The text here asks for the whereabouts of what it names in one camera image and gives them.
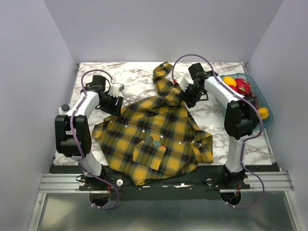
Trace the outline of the yellow plaid flannel shirt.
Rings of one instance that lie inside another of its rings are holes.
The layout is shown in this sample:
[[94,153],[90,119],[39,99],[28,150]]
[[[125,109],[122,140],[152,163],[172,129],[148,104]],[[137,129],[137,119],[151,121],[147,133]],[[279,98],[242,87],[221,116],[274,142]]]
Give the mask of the yellow plaid flannel shirt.
[[[167,80],[172,68],[164,62],[154,69],[155,96],[125,106],[120,116],[105,118],[92,131],[109,167],[137,186],[188,174],[199,163],[213,162],[213,137],[198,127],[179,88]],[[161,146],[146,142],[147,137]]]

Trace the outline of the blue green round brooch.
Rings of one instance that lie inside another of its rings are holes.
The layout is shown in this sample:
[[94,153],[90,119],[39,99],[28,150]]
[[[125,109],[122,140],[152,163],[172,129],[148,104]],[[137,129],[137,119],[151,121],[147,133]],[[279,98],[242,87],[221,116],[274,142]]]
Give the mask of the blue green round brooch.
[[161,143],[159,141],[153,141],[153,145],[155,147],[159,147],[159,146],[161,146]]

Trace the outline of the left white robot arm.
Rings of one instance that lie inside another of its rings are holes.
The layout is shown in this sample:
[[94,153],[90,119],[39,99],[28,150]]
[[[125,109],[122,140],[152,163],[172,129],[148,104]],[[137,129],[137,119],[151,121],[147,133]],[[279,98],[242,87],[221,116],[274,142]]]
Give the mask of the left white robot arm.
[[91,151],[92,141],[88,118],[94,110],[119,116],[123,97],[119,94],[124,85],[108,80],[101,75],[93,75],[92,82],[83,84],[80,98],[73,105],[64,104],[55,118],[56,150],[66,157],[75,157],[84,176],[91,177],[90,184],[102,190],[106,184],[111,188],[100,164]]

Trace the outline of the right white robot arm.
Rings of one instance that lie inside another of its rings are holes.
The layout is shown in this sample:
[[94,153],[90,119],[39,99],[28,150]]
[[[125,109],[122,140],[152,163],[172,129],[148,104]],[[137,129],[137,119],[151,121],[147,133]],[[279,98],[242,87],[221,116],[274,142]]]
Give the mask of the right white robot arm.
[[257,122],[261,121],[255,100],[235,92],[215,72],[213,76],[208,76],[200,63],[192,64],[188,70],[193,83],[189,83],[185,77],[174,80],[181,89],[180,97],[187,107],[194,107],[203,93],[210,92],[226,109],[224,128],[229,135],[229,149],[220,181],[224,187],[231,189],[245,179],[246,142],[251,138]]

